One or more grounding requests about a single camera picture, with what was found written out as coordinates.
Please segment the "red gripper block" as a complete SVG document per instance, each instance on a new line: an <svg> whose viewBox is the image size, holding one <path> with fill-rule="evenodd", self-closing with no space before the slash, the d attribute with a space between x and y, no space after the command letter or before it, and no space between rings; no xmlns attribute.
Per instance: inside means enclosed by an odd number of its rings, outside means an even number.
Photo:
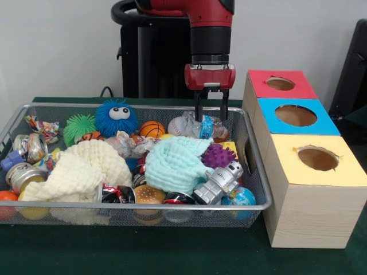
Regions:
<svg viewBox="0 0 367 275"><path fill-rule="evenodd" d="M185 84L195 91L195 119L202 120L201 94L205 88L231 89L236 78L236 69L233 64L186 64L184 69ZM222 90L221 120L228 119L229 90Z"/></svg>

